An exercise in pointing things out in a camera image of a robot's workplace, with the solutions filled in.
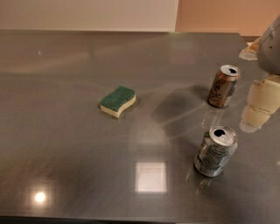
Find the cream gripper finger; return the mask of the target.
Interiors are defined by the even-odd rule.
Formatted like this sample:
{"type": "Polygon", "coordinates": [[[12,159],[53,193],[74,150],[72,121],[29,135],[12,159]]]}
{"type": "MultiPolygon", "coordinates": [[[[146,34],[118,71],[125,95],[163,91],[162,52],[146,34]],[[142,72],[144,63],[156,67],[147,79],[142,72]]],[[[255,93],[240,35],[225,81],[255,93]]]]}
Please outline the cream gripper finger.
{"type": "Polygon", "coordinates": [[[246,133],[259,130],[279,108],[280,76],[271,75],[264,80],[254,80],[241,115],[240,129],[246,133]]]}
{"type": "Polygon", "coordinates": [[[257,60],[257,53],[259,49],[261,39],[257,38],[254,42],[249,44],[246,48],[244,48],[239,57],[243,60],[257,60]]]}

